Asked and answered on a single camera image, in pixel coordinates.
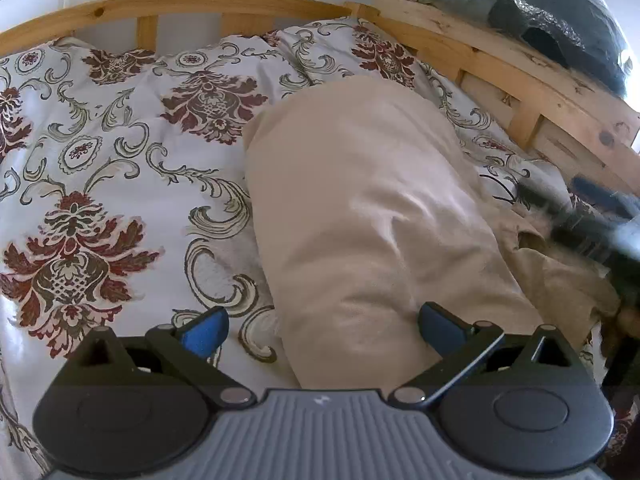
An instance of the wooden headboard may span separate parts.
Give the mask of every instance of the wooden headboard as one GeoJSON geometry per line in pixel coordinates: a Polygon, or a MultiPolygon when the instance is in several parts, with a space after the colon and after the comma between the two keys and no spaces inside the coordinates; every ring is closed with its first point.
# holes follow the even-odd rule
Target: wooden headboard
{"type": "Polygon", "coordinates": [[[220,36],[263,34],[275,18],[322,20],[352,14],[375,23],[462,86],[511,138],[544,156],[566,179],[582,173],[640,194],[640,156],[631,149],[640,114],[589,79],[524,44],[407,0],[336,6],[313,0],[100,0],[35,18],[0,34],[0,56],[100,23],[137,19],[137,45],[156,49],[158,16],[221,13],[220,36]]]}

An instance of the floral bedsheet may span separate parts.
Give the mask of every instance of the floral bedsheet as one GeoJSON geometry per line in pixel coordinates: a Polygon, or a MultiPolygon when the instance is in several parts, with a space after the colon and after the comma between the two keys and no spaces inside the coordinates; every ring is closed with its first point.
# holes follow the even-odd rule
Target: floral bedsheet
{"type": "Polygon", "coordinates": [[[230,336],[211,365],[258,393],[297,385],[258,259],[242,127],[354,74],[438,101],[497,200],[516,202],[521,177],[567,194],[556,168],[527,159],[452,83],[353,18],[169,57],[61,38],[0,60],[3,479],[46,471],[34,407],[95,326],[140,335],[222,305],[230,336]]]}

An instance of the white logo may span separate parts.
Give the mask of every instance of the white logo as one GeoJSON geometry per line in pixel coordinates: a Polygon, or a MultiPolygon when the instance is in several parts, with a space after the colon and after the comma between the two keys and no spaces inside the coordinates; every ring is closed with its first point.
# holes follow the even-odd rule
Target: white logo
{"type": "Polygon", "coordinates": [[[331,402],[331,397],[327,397],[326,395],[316,397],[314,402],[319,406],[324,406],[327,402],[331,402]]]}

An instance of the black item in plastic bag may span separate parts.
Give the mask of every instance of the black item in plastic bag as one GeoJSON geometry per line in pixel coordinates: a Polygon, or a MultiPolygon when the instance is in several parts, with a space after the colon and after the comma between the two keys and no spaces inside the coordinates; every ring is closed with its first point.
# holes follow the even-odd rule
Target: black item in plastic bag
{"type": "Polygon", "coordinates": [[[626,96],[631,50],[602,0],[418,0],[509,34],[626,96]]]}

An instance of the wood knot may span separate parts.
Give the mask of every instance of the wood knot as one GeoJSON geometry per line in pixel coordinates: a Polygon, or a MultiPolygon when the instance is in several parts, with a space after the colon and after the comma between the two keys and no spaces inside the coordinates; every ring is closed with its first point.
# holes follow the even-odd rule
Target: wood knot
{"type": "Polygon", "coordinates": [[[609,132],[600,132],[600,142],[603,146],[611,148],[614,143],[613,135],[611,135],[609,132]]]}

